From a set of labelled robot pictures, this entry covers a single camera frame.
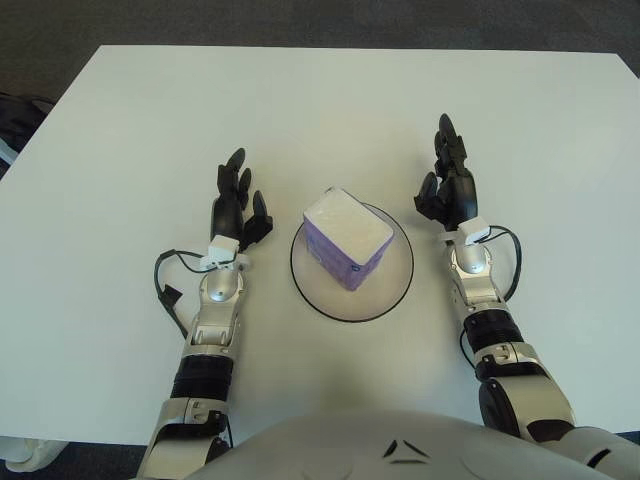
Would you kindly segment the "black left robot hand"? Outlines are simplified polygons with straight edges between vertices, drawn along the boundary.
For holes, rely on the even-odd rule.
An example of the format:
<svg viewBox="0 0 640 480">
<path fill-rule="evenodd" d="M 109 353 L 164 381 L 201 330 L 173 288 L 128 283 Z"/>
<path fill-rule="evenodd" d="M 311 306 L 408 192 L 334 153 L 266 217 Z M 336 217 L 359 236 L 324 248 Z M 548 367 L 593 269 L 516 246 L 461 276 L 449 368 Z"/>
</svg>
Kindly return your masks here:
<svg viewBox="0 0 640 480">
<path fill-rule="evenodd" d="M 245 158 L 245 149 L 238 148 L 225 164 L 218 166 L 218 197 L 212 204 L 210 228 L 211 240 L 217 235 L 237 240 L 240 252 L 262 241 L 274 225 L 260 190 L 252 197 L 253 215 L 248 220 L 243 217 L 252 181 L 251 169 L 242 170 Z"/>
</svg>

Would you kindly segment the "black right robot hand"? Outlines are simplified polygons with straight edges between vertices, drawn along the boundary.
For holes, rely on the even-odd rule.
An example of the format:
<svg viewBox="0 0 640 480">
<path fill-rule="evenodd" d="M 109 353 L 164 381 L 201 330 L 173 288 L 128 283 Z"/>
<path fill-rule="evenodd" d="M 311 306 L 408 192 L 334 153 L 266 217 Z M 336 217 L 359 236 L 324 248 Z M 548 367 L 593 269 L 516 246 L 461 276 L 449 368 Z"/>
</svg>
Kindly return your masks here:
<svg viewBox="0 0 640 480">
<path fill-rule="evenodd" d="M 434 149 L 434 170 L 425 176 L 414 204 L 421 215 L 451 232 L 478 215 L 478 203 L 474 177 L 465 166 L 463 138 L 446 113 L 440 116 Z"/>
</svg>

